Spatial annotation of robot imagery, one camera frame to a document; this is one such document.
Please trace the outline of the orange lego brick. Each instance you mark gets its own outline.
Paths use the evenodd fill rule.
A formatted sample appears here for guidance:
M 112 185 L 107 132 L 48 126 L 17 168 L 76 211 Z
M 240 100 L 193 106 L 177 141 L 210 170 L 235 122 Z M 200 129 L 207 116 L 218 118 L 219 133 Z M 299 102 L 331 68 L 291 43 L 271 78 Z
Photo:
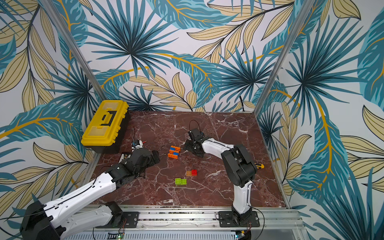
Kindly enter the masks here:
M 172 151 L 180 151 L 181 150 L 181 148 L 180 147 L 176 147 L 176 146 L 171 146 L 170 147 L 170 150 L 172 150 Z
M 174 154 L 168 153 L 168 157 L 172 159 L 178 159 L 178 156 L 179 156 L 178 153 L 174 153 Z

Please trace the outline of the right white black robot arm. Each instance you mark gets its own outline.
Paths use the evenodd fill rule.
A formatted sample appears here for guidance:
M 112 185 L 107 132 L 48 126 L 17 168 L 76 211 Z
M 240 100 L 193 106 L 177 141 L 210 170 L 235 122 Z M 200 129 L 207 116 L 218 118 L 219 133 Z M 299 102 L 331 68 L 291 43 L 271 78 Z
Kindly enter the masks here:
M 238 222 L 245 221 L 251 216 L 251 191 L 252 183 L 257 173 L 256 164 L 242 144 L 231 145 L 207 137 L 199 129 L 188 132 L 185 149 L 195 156 L 203 157 L 204 154 L 220 158 L 225 166 L 226 173 L 234 185 L 234 201 L 232 212 Z

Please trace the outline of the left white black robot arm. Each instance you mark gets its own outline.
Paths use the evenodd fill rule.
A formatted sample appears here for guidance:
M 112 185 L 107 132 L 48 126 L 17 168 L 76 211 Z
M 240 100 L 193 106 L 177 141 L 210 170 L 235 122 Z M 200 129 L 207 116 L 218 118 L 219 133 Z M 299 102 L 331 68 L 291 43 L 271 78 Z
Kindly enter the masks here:
M 32 203 L 20 227 L 24 240 L 61 240 L 96 227 L 120 227 L 124 214 L 119 205 L 109 202 L 96 210 L 79 213 L 98 198 L 137 179 L 158 164 L 158 151 L 134 150 L 130 157 L 109 167 L 93 181 L 56 200 Z

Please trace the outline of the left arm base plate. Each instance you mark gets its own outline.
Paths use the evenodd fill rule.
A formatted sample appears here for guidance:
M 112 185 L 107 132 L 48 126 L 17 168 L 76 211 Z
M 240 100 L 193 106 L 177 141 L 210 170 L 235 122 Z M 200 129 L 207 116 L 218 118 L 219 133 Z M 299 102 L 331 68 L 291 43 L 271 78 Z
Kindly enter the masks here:
M 112 219 L 105 225 L 96 227 L 97 229 L 101 228 L 112 228 L 112 229 L 122 229 L 122 228 L 136 228 L 139 219 L 139 212 L 122 212 L 117 214 L 117 216 L 112 216 Z

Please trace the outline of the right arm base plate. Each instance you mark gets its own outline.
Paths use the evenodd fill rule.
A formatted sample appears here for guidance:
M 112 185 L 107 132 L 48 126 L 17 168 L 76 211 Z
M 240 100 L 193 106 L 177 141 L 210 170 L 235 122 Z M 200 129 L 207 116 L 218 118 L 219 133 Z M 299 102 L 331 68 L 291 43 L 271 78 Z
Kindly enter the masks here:
M 219 223 L 221 228 L 260 227 L 260 220 L 257 212 L 249 210 L 244 214 L 237 214 L 233 211 L 220 211 Z

